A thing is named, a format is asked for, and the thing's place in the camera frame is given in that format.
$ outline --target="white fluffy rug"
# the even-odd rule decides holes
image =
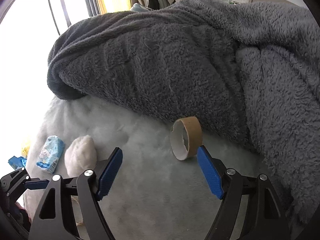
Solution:
[[[117,240],[204,239],[220,200],[211,194],[196,158],[181,162],[174,157],[170,126],[89,96],[74,101],[54,98],[30,148],[27,171],[32,178],[52,177],[36,166],[48,136],[57,135],[68,148],[75,138],[89,134],[99,160],[108,158],[115,147],[123,150],[123,164],[115,182],[109,195],[100,201]],[[204,134],[204,145],[226,167],[243,175],[258,175],[255,169],[261,161],[259,156],[213,135]],[[63,156],[55,173],[68,177]],[[42,194],[42,190],[28,190],[24,195],[32,217]],[[240,234],[245,208],[245,204],[240,207],[232,239]],[[84,226],[79,232],[88,239]]]

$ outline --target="toilet paper roll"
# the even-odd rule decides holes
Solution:
[[[183,130],[187,132],[188,146],[183,139]],[[174,122],[170,132],[170,142],[174,156],[183,161],[196,155],[202,145],[202,130],[199,120],[195,116],[178,119]]]

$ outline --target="blue wrapper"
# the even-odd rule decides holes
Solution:
[[[40,152],[36,165],[53,174],[64,150],[64,142],[56,135],[49,136]]]
[[[27,162],[26,158],[24,158],[24,157],[16,157],[16,156],[13,156],[12,158],[10,158],[8,160],[8,163],[10,164],[10,166],[12,168],[14,168],[15,170],[25,167],[26,166],[26,162]]]

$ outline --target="gray fleece blanket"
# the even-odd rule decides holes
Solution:
[[[319,205],[320,29],[308,10],[183,0],[105,14],[71,26],[48,63],[59,98],[92,95],[166,121],[195,115],[263,154],[303,222]]]

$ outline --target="blue gripper pad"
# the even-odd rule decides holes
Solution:
[[[216,195],[218,199],[223,199],[224,192],[222,190],[221,178],[211,162],[211,156],[208,156],[208,153],[202,147],[199,147],[197,159],[212,194]]]
[[[108,195],[109,190],[111,189],[112,183],[116,178],[116,175],[119,171],[119,168],[122,164],[122,150],[118,149],[113,155],[112,159],[109,161],[104,172],[100,176],[99,186],[96,193],[97,201],[102,200],[102,198]]]

